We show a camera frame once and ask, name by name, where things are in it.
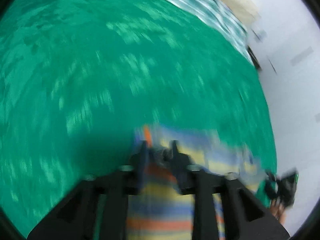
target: white wall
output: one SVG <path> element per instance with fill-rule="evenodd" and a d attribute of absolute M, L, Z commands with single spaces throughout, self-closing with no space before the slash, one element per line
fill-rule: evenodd
<path fill-rule="evenodd" d="M 278 173 L 293 167 L 300 173 L 285 223 L 292 235 L 320 196 L 320 30 L 301 0 L 254 1 L 261 19 L 253 29 L 266 36 L 258 42 L 249 32 L 249 44 L 262 68 Z"/>

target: finger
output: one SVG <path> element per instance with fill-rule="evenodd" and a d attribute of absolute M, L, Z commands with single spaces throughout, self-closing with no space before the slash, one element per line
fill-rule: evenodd
<path fill-rule="evenodd" d="M 279 218 L 279 222 L 281 225 L 284 225 L 285 219 L 286 219 L 287 215 L 285 212 L 283 212 Z"/>
<path fill-rule="evenodd" d="M 284 205 L 282 205 L 282 204 L 279 205 L 279 211 L 278 212 L 281 213 L 281 214 L 284 212 Z"/>
<path fill-rule="evenodd" d="M 271 212 L 271 214 L 274 216 L 274 217 L 276 217 L 277 216 L 277 213 L 278 213 L 278 207 L 276 207 L 275 206 L 275 201 L 273 201 L 272 203 L 271 203 L 271 206 L 270 206 L 270 212 Z"/>

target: green fabric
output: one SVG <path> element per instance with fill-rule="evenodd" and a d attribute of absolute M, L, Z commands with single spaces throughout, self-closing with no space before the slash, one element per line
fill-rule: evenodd
<path fill-rule="evenodd" d="M 247 30 L 233 12 L 220 0 L 167 0 L 197 16 L 208 26 L 218 30 L 250 62 L 247 51 Z"/>
<path fill-rule="evenodd" d="M 0 58 L 0 204 L 24 236 L 82 176 L 122 164 L 145 123 L 216 129 L 276 170 L 255 69 L 166 0 L 16 0 Z"/>

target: striped fabric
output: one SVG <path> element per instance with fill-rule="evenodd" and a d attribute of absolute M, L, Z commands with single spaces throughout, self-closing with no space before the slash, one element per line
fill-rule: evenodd
<path fill-rule="evenodd" d="M 208 26 L 218 30 L 249 62 L 247 31 L 232 11 L 220 0 L 167 0 L 197 16 Z"/>
<path fill-rule="evenodd" d="M 179 151 L 188 154 L 195 163 L 217 174 L 237 172 L 252 191 L 259 186 L 259 162 L 246 149 L 227 149 L 208 132 L 177 132 L 161 126 L 145 127 L 135 134 L 135 144 L 148 141 L 149 146 L 169 147 L 178 140 Z M 213 194 L 219 237 L 225 239 L 223 210 L 219 194 Z M 149 164 L 140 195 L 130 196 L 128 239 L 191 239 L 194 199 L 179 195 L 175 177 L 161 165 Z"/>

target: black bracket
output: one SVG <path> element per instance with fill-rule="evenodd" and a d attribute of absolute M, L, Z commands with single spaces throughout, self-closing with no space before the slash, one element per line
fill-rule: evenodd
<path fill-rule="evenodd" d="M 157 152 L 141 144 L 128 165 L 110 175 L 81 181 L 30 232 L 28 240 L 90 240 L 100 223 L 99 239 L 126 239 L 128 195 L 143 186 L 143 171 Z M 219 176 L 193 164 L 178 152 L 177 143 L 164 154 L 165 166 L 176 177 L 181 194 L 195 196 L 192 240 L 218 240 L 212 194 L 222 199 L 226 240 L 287 240 L 288 232 L 260 201 L 232 176 Z M 97 220 L 99 195 L 107 195 L 102 218 Z"/>

